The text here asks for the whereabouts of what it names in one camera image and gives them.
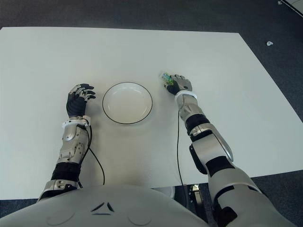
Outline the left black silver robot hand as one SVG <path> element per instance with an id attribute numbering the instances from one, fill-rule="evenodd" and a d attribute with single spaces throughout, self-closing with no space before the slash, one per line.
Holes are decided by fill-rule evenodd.
<path id="1" fill-rule="evenodd" d="M 66 111 L 69 118 L 82 117 L 90 99 L 95 99 L 94 87 L 89 84 L 77 84 L 68 93 Z"/>

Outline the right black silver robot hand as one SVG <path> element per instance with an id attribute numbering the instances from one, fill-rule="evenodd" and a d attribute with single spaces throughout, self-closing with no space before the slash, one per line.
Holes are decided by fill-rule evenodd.
<path id="1" fill-rule="evenodd" d="M 191 82 L 184 76 L 175 74 L 169 75 L 169 84 L 166 89 L 173 95 L 176 95 L 179 91 L 187 90 L 192 91 Z"/>

